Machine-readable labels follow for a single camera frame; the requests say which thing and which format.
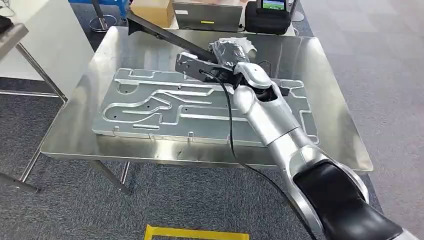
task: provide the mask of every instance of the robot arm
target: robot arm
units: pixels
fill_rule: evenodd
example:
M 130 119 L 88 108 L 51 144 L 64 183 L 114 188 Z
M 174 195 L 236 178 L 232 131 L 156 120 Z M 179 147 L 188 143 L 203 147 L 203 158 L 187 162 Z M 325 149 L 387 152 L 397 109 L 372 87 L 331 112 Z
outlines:
M 234 90 L 234 104 L 268 147 L 288 198 L 313 233 L 332 240 L 417 239 L 372 208 L 359 176 L 308 138 L 260 66 L 239 62 L 234 74 L 242 74 L 246 82 Z

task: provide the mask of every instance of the metal table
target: metal table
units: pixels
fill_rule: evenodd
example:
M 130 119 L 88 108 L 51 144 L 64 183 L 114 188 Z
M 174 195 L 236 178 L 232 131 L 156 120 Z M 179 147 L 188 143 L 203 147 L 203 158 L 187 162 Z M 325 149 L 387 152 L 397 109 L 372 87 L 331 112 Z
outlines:
M 37 61 L 31 56 L 31 54 L 25 49 L 20 41 L 28 34 L 28 29 L 22 23 L 17 23 L 11 26 L 6 32 L 0 34 L 0 61 L 13 49 L 16 48 L 19 53 L 28 61 L 28 63 L 34 68 L 34 70 L 41 76 L 45 83 L 55 92 L 28 92 L 28 91 L 15 91 L 15 90 L 2 90 L 0 94 L 6 95 L 24 95 L 24 96 L 38 96 L 38 97 L 53 97 L 60 98 L 64 103 L 68 100 L 61 90 L 56 86 L 53 80 L 47 75 L 43 68 L 37 63 Z M 0 181 L 5 182 L 8 185 L 15 186 L 19 189 L 36 193 L 38 188 L 26 183 L 28 176 L 30 175 L 34 165 L 40 157 L 40 147 L 43 144 L 43 140 L 38 145 L 34 154 L 21 177 L 16 179 L 12 176 L 6 175 L 0 172 Z
M 321 44 L 314 37 L 256 35 L 174 30 L 173 33 L 206 48 L 219 38 L 247 37 L 257 48 L 256 62 L 272 63 L 271 77 L 303 81 L 314 115 L 320 147 L 353 170 L 371 171 L 373 165 L 352 120 Z M 128 36 L 126 27 L 111 27 L 96 51 L 73 96 L 52 123 L 41 152 L 56 159 L 91 161 L 119 189 L 129 162 L 239 167 L 227 145 L 96 135 L 92 122 L 119 68 L 173 71 L 183 49 L 143 32 Z M 273 167 L 264 147 L 237 146 L 237 156 L 256 167 Z M 121 180 L 100 162 L 127 162 Z

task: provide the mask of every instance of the black bar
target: black bar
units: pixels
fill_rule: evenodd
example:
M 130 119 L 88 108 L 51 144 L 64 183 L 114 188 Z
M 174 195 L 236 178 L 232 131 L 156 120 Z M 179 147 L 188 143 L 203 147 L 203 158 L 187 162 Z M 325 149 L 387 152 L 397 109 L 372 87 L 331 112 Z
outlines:
M 128 19 L 128 34 L 131 35 L 136 31 L 142 31 L 148 33 L 150 35 L 155 36 L 158 39 L 165 40 L 170 44 L 183 48 L 189 51 L 191 54 L 194 54 L 198 57 L 198 59 L 203 61 L 210 61 L 214 64 L 217 64 L 217 58 L 215 55 L 207 51 L 187 40 L 181 38 L 172 32 L 161 28 L 160 26 L 156 26 L 155 24 L 143 19 L 133 13 L 131 9 L 129 9 L 126 13 L 126 18 Z

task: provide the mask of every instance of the black cable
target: black cable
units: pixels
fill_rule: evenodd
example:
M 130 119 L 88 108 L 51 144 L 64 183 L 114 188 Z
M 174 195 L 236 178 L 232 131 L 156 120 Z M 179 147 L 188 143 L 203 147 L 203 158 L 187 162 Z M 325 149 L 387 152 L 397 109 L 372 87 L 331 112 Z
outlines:
M 254 173 L 258 174 L 259 176 L 261 176 L 262 178 L 264 178 L 267 182 L 269 182 L 282 196 L 282 198 L 288 202 L 288 205 L 290 206 L 290 208 L 293 210 L 294 214 L 296 215 L 296 217 L 299 219 L 300 223 L 302 224 L 302 226 L 305 228 L 305 230 L 307 231 L 307 233 L 309 234 L 310 238 L 313 240 L 317 240 L 317 238 L 315 237 L 315 235 L 312 233 L 311 228 L 308 226 L 308 224 L 306 223 L 306 221 L 303 219 L 303 217 L 300 215 L 300 213 L 297 211 L 297 209 L 295 208 L 295 206 L 293 205 L 293 203 L 289 200 L 289 198 L 287 197 L 286 193 L 284 193 L 284 191 L 273 181 L 271 180 L 271 178 L 269 178 L 268 176 L 266 176 L 265 174 L 263 174 L 262 172 L 260 172 L 259 170 L 243 163 L 243 162 L 239 162 L 237 160 L 237 156 L 236 153 L 234 152 L 234 143 L 233 143 L 233 115 L 231 112 L 231 103 L 230 103 L 230 94 L 228 93 L 226 87 L 224 86 L 224 84 L 222 83 L 222 81 L 220 81 L 216 76 L 214 76 L 212 73 L 205 71 L 203 69 L 200 69 L 199 72 L 203 75 L 209 76 L 211 78 L 213 78 L 217 83 L 219 83 L 219 85 L 221 85 L 222 89 L 224 90 L 225 93 L 225 97 L 226 97 L 226 101 L 227 101 L 227 105 L 228 105 L 228 117 L 229 117 L 229 144 L 231 147 L 231 153 L 232 156 L 234 157 L 234 159 L 238 162 L 238 164 L 242 165 L 244 168 L 253 171 Z
M 272 65 L 272 64 L 271 64 L 271 62 L 270 62 L 270 61 L 268 61 L 268 60 L 260 61 L 260 62 L 258 63 L 258 65 L 260 66 L 262 63 L 267 63 L 267 64 L 269 65 L 269 72 L 268 72 L 268 76 L 269 76 L 269 77 L 271 77 L 271 71 L 272 71 L 272 69 L 273 69 L 273 65 Z

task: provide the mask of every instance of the gray carpet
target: gray carpet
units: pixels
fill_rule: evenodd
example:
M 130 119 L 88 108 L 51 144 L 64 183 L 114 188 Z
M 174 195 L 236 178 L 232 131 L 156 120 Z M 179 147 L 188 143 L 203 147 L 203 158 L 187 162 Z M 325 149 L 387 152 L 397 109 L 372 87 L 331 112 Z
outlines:
M 17 84 L 0 87 L 40 88 Z M 57 98 L 0 95 L 2 172 L 20 176 L 60 104 Z M 107 165 L 116 174 L 123 167 Z M 282 183 L 277 171 L 264 172 Z M 362 179 L 371 205 L 382 211 L 369 177 Z M 140 240 L 147 224 L 248 233 L 252 240 L 309 239 L 281 196 L 245 169 L 133 164 L 126 183 L 132 195 L 126 196 L 85 161 L 42 156 L 28 182 L 42 191 L 32 194 L 0 184 L 2 240 Z

